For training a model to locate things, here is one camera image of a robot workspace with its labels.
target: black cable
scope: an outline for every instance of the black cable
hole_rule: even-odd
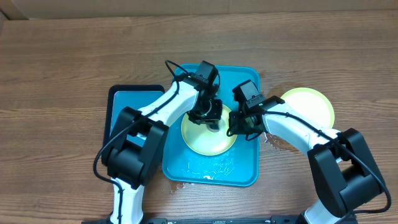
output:
[[[246,141],[252,141],[253,139],[257,138],[258,136],[260,136],[262,134],[261,133],[257,133],[255,136],[251,137],[248,139],[249,135],[247,134],[246,137],[244,138]]]
[[[178,91],[180,90],[179,80],[178,80],[177,76],[174,74],[173,70],[170,68],[169,63],[172,64],[172,65],[175,65],[176,67],[178,67],[179,69],[181,69],[183,72],[185,72],[186,74],[188,74],[188,72],[187,72],[183,67],[179,66],[178,64],[176,64],[176,63],[174,63],[174,62],[172,62],[172,61],[170,61],[170,60],[166,60],[166,61],[165,61],[166,67],[168,68],[168,70],[170,71],[170,73],[173,75],[174,80],[177,82],[177,89],[176,89],[176,91],[174,92],[174,94],[173,94],[168,100],[166,100],[166,101],[165,101],[164,103],[162,103],[160,106],[158,106],[158,107],[155,108],[153,111],[151,111],[150,113],[148,113],[147,115],[145,115],[144,117],[146,117],[146,118],[148,118],[148,117],[150,117],[151,115],[157,113],[160,109],[162,109],[165,105],[167,105],[167,103],[170,103],[170,101],[172,101],[172,99],[174,99],[175,96],[177,96]],[[137,124],[138,124],[137,122],[131,123],[129,126],[127,126],[126,128],[124,128],[121,132],[117,133],[117,135],[115,135],[115,137],[113,137],[111,140],[109,140],[108,143],[106,143],[105,146],[103,146],[103,147],[98,151],[98,153],[97,153],[97,155],[96,155],[96,157],[95,157],[95,159],[94,159],[94,163],[93,163],[94,175],[95,175],[97,178],[99,178],[99,179],[101,179],[101,180],[103,180],[103,181],[105,181],[105,182],[108,182],[108,183],[111,183],[111,184],[116,185],[116,186],[118,187],[118,189],[119,189],[119,194],[120,194],[120,198],[119,198],[119,208],[118,208],[118,210],[119,210],[119,213],[118,213],[119,224],[121,224],[121,222],[122,222],[121,209],[122,209],[122,202],[123,202],[123,188],[122,188],[122,186],[121,186],[119,183],[117,183],[116,181],[114,181],[114,180],[112,180],[112,179],[108,179],[108,178],[102,176],[101,174],[99,174],[98,171],[97,171],[97,163],[98,163],[98,160],[100,159],[101,154],[102,154],[102,152],[104,151],[105,148],[107,148],[115,139],[117,139],[120,135],[122,135],[122,133],[124,133],[124,132],[127,131],[127,130],[130,130],[133,126],[135,126],[135,125],[137,125]]]
[[[234,135],[233,133],[231,133],[231,127],[229,127],[229,128],[226,130],[226,135],[227,135],[227,137],[232,137],[232,136]]]
[[[306,125],[308,128],[310,128],[312,131],[316,132],[318,135],[324,137],[325,139],[331,141],[334,145],[338,146],[340,149],[344,150],[345,153],[347,153],[351,159],[353,159],[355,162],[357,162],[358,164],[360,164],[363,168],[365,168],[376,180],[376,182],[380,185],[381,189],[384,191],[384,193],[386,194],[387,197],[387,204],[384,208],[380,208],[380,209],[375,209],[375,210],[356,210],[356,211],[352,211],[352,212],[348,212],[343,218],[341,218],[337,223],[341,223],[342,221],[344,221],[346,218],[348,218],[351,213],[353,214],[360,214],[360,213],[371,213],[371,214],[375,214],[375,213],[382,213],[382,212],[386,212],[387,210],[390,209],[391,204],[392,204],[392,198],[391,198],[391,194],[390,191],[388,191],[387,187],[385,184],[383,184],[383,182],[375,175],[375,173],[358,157],[356,157],[350,150],[348,150],[345,146],[343,146],[342,144],[340,144],[336,139],[333,139],[332,137],[329,137],[327,134],[325,134],[323,131],[318,130],[317,128],[315,128],[314,126],[312,126],[311,124],[309,124],[308,122],[304,121],[302,118],[299,118],[298,116],[292,115],[290,113],[283,113],[283,112],[277,112],[277,111],[265,111],[264,114],[276,114],[276,115],[282,115],[282,116],[286,116],[286,117],[290,117],[293,119],[296,119],[297,121],[300,121],[302,124]]]
[[[111,184],[116,185],[116,186],[118,187],[118,189],[119,189],[119,194],[120,194],[120,196],[119,196],[119,208],[118,208],[118,210],[119,210],[119,213],[118,213],[119,224],[121,224],[121,222],[122,222],[121,210],[122,210],[122,201],[123,201],[123,188],[122,188],[122,186],[121,186],[119,183],[117,183],[116,181],[114,181],[114,180],[112,180],[112,179],[108,179],[108,178],[102,176],[101,174],[99,174],[98,171],[97,171],[97,163],[98,163],[98,160],[100,159],[101,154],[102,154],[102,152],[104,151],[104,149],[107,148],[115,139],[117,139],[117,138],[118,138],[120,135],[122,135],[125,131],[130,130],[130,129],[131,129],[134,125],[136,125],[136,124],[137,124],[137,123],[131,123],[129,126],[127,126],[126,128],[124,128],[121,132],[119,132],[117,135],[115,135],[115,137],[113,137],[111,140],[109,140],[108,143],[106,143],[105,146],[103,146],[103,147],[98,151],[97,155],[95,156],[94,163],[93,163],[94,175],[95,175],[96,177],[98,177],[99,179],[105,181],[105,182],[108,182],[108,183],[111,183]]]
[[[210,99],[213,99],[216,96],[218,90],[220,89],[220,85],[221,85],[220,74],[217,73],[217,76],[218,76],[218,86],[217,86],[217,89],[210,95]]]
[[[170,73],[173,75],[173,79],[175,80],[175,82],[176,82],[176,84],[177,84],[177,89],[176,89],[176,91],[174,92],[174,94],[173,94],[169,99],[167,99],[167,100],[166,100],[164,103],[162,103],[160,106],[156,107],[156,108],[155,108],[153,111],[151,111],[150,113],[146,114],[146,115],[145,115],[146,118],[152,116],[153,114],[156,114],[160,109],[162,109],[165,105],[167,105],[167,103],[170,103],[170,102],[175,98],[175,96],[177,96],[178,91],[180,90],[180,84],[179,84],[178,78],[177,78],[176,74],[174,73],[174,71],[170,68],[169,63],[172,64],[172,65],[175,65],[176,67],[178,67],[179,69],[181,69],[183,72],[185,72],[185,74],[188,74],[188,72],[187,72],[183,67],[179,66],[178,64],[176,64],[176,63],[174,63],[174,62],[172,62],[172,61],[170,61],[170,60],[166,60],[164,63],[166,64],[166,67],[168,68],[168,70],[170,71]]]

